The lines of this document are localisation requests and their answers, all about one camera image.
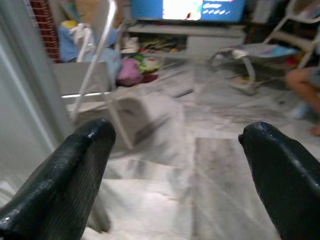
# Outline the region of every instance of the shelf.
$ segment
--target shelf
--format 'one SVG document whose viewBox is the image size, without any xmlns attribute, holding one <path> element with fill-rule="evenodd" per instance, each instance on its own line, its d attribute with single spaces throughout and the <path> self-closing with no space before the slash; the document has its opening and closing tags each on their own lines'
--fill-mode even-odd
<svg viewBox="0 0 320 240">
<path fill-rule="evenodd" d="M 129 27 L 127 31 L 129 33 L 174 34 L 224 38 L 242 38 L 244 36 L 244 32 L 241 29 L 232 27 L 136 24 Z"/>
</svg>

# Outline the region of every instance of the foot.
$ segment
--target foot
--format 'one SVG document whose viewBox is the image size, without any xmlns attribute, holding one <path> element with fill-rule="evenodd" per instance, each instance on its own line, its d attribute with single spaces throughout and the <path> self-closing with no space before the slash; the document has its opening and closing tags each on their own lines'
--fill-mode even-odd
<svg viewBox="0 0 320 240">
<path fill-rule="evenodd" d="M 320 123 L 310 128 L 310 133 L 315 137 L 320 137 Z"/>
</svg>

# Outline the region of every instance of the baby bouncer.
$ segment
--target baby bouncer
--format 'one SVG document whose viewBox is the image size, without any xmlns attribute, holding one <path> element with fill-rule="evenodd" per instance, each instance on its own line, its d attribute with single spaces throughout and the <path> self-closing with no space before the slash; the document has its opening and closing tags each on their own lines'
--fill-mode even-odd
<svg viewBox="0 0 320 240">
<path fill-rule="evenodd" d="M 320 0 L 291 0 L 286 8 L 285 17 L 264 42 L 221 48 L 210 58 L 210 66 L 219 70 L 222 63 L 226 61 L 228 64 L 243 63 L 248 76 L 247 80 L 234 81 L 230 85 L 247 95 L 256 94 L 258 86 L 263 83 L 257 82 L 254 64 L 263 65 L 277 61 L 283 63 L 288 57 L 295 56 L 302 51 L 303 57 L 299 60 L 297 68 L 305 67 L 318 45 L 319 34 L 313 39 L 307 39 L 282 31 L 284 24 L 289 20 L 303 24 L 320 22 Z M 271 40 L 284 42 L 287 46 L 271 44 Z"/>
</svg>

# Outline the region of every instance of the marble floor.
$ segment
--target marble floor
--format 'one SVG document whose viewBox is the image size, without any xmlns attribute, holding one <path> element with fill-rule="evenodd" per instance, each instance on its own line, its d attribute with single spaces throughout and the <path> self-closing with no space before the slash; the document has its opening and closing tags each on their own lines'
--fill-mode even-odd
<svg viewBox="0 0 320 240">
<path fill-rule="evenodd" d="M 320 159 L 320 139 L 308 134 L 312 122 L 290 117 L 297 97 L 279 84 L 243 95 L 191 61 L 116 94 L 135 147 L 127 150 L 118 136 L 99 193 L 111 230 L 87 228 L 83 239 L 280 239 L 237 138 L 246 125 L 264 121 Z M 108 111 L 86 103 L 77 124 L 100 117 Z"/>
</svg>

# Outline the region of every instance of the person's leg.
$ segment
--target person's leg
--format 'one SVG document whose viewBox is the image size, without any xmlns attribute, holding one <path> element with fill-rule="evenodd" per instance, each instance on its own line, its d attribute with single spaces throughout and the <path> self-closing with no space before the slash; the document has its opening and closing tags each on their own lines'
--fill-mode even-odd
<svg viewBox="0 0 320 240">
<path fill-rule="evenodd" d="M 318 68 L 302 68 L 289 72 L 286 76 L 289 87 L 305 100 L 320 116 L 320 71 Z M 311 133 L 320 137 L 320 124 L 311 129 Z"/>
</svg>

